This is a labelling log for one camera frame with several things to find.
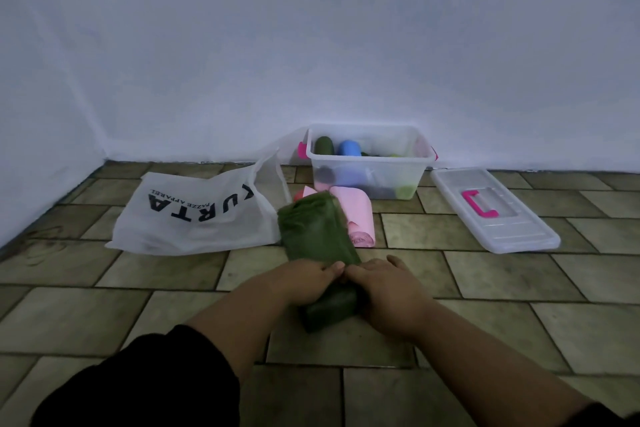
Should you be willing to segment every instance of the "person's right hand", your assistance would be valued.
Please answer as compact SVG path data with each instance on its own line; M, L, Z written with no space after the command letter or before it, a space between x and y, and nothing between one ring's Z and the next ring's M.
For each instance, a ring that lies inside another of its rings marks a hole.
M387 260L350 265L344 276L369 294L365 318L371 326L382 334L415 341L433 299L402 260L394 255L387 255Z

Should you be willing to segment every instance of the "pink handle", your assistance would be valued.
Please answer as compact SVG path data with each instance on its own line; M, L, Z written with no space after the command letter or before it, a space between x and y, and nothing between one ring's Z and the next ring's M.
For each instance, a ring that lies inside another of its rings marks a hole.
M479 191L477 189L463 191L462 197L464 197L465 201L469 203L469 205L474 209L474 211L478 213L480 216L482 216L483 218L498 218L500 216L500 213L498 213L495 209L490 209L489 211L482 211L480 206L476 204L473 196L476 196L476 194L478 193Z
M300 157L300 159L308 159L307 144L304 142L300 142L300 144L298 144L298 157Z

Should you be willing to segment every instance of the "person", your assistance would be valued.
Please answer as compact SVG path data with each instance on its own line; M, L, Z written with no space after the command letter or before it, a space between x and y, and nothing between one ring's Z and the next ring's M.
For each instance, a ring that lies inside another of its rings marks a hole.
M389 255L347 268L298 260L253 277L185 325L140 336L73 376L40 404L32 425L236 426L240 387L278 317L316 301L339 278L364 288L371 326L415 344L479 426L638 422L637 415L621 419L441 305Z

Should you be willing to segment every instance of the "dark green roll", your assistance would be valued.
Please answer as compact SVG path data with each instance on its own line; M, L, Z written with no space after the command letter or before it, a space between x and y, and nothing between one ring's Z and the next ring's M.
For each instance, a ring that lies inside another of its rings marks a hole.
M318 192L278 211L282 244L289 260L311 259L327 265L361 262L349 234L340 203L329 192ZM351 282L334 282L313 304L299 308L307 332L338 323L358 313L367 301L364 291Z
M335 149L333 148L333 141L326 135L323 135L322 137L318 137L316 140L316 144L314 145L314 154L335 155Z

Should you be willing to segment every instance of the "plastic storage box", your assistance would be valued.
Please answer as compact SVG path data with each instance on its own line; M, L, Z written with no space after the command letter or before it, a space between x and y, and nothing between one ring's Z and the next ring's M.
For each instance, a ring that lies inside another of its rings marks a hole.
M344 140L355 140L363 152L381 157L315 154L314 143L323 135L333 141L336 149ZM357 187L372 199L411 199L422 173L438 158L415 127L350 124L310 126L307 156L314 168L317 190Z
M437 169L436 186L489 252L551 250L560 237L484 169Z

